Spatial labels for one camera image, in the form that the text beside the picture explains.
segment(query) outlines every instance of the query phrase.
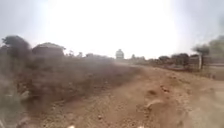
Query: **dirt mound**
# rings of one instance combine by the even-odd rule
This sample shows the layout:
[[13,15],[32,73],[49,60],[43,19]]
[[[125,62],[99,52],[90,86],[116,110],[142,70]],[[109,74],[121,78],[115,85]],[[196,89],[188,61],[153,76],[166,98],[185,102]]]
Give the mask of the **dirt mound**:
[[115,65],[108,59],[63,58],[31,64],[17,83],[22,94],[28,92],[23,103],[29,114],[38,115],[47,113],[55,104],[79,101],[119,87],[138,72],[139,68]]

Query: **hazy sky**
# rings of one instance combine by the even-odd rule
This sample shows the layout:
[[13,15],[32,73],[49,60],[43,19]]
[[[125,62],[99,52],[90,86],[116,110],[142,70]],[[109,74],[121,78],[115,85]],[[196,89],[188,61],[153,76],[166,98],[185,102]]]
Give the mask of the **hazy sky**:
[[190,52],[223,33],[223,0],[0,0],[0,37],[75,53],[158,57]]

